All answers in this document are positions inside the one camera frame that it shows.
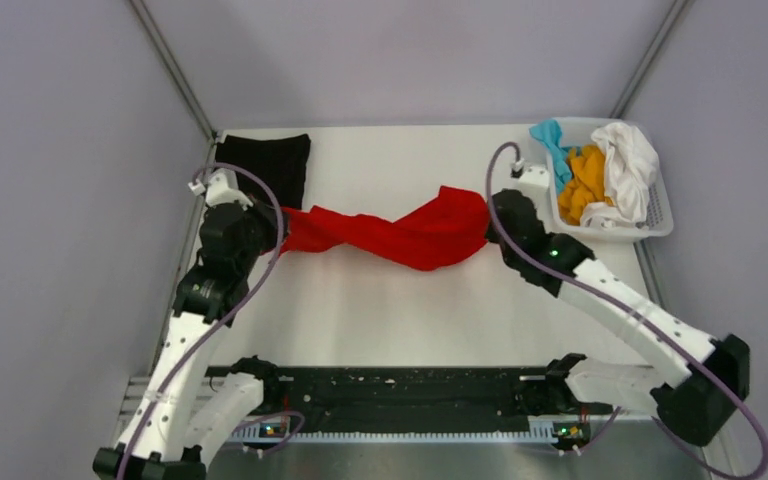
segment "red cloth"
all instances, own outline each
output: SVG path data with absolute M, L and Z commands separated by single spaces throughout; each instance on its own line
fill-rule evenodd
M 284 208 L 290 235 L 282 252 L 319 253 L 347 243 L 417 270 L 429 271 L 469 258 L 487 241 L 487 204 L 476 192 L 440 187 L 437 197 L 395 221 L 343 215 L 322 207 Z

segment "black cloth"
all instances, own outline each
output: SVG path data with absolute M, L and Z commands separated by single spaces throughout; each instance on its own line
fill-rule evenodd
M 216 146 L 216 161 L 230 163 L 257 175 L 272 189 L 282 207 L 300 210 L 304 197 L 310 137 L 280 140 L 252 140 L 228 135 Z M 237 183 L 245 194 L 268 203 L 269 198 L 257 184 L 237 173 Z

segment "white plastic basket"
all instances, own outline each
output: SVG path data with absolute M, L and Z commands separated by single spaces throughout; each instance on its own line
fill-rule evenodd
M 593 133 L 593 130 L 617 121 L 610 118 L 583 117 L 558 117 L 555 118 L 555 120 L 561 125 L 561 147 L 580 147 L 592 144 L 593 141 L 590 139 L 590 134 Z M 643 134 L 646 135 L 647 139 L 650 138 L 649 135 L 646 134 L 646 130 L 640 125 L 633 122 L 627 123 L 637 126 Z M 561 215 L 558 212 L 558 195 L 555 188 L 555 169 L 552 164 L 552 155 L 548 151 L 546 152 L 546 164 L 549 169 L 549 178 L 551 180 L 551 184 L 549 185 L 549 198 L 551 199 L 552 204 L 552 217 L 555 219 L 558 231 L 573 234 L 576 237 L 620 242 L 634 242 L 646 237 L 663 237 L 673 231 L 673 214 L 670 211 L 670 202 L 667 199 L 667 190 L 664 187 L 664 179 L 660 173 L 658 179 L 655 180 L 655 184 L 649 188 L 649 207 L 646 210 L 646 228 L 617 227 L 610 230 L 598 230 L 595 228 L 570 225 L 561 219 Z

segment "gray wall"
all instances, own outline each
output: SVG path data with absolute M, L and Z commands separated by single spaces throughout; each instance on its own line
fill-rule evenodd
M 217 128 L 605 116 L 672 0 L 149 0 Z
M 92 478 L 205 153 L 124 0 L 0 1 L 0 479 Z
M 673 308 L 753 348 L 768 428 L 768 1 L 696 2 L 628 117 L 661 154 L 674 233 L 652 242 Z M 747 467 L 758 458 L 733 422 Z

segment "yellow cloth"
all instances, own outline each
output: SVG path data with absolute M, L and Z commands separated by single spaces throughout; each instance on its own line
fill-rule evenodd
M 568 224 L 579 225 L 588 203 L 613 205 L 611 199 L 605 197 L 605 155 L 596 145 L 585 145 L 580 153 L 573 147 L 567 163 L 572 170 L 572 180 L 558 195 L 558 211 Z

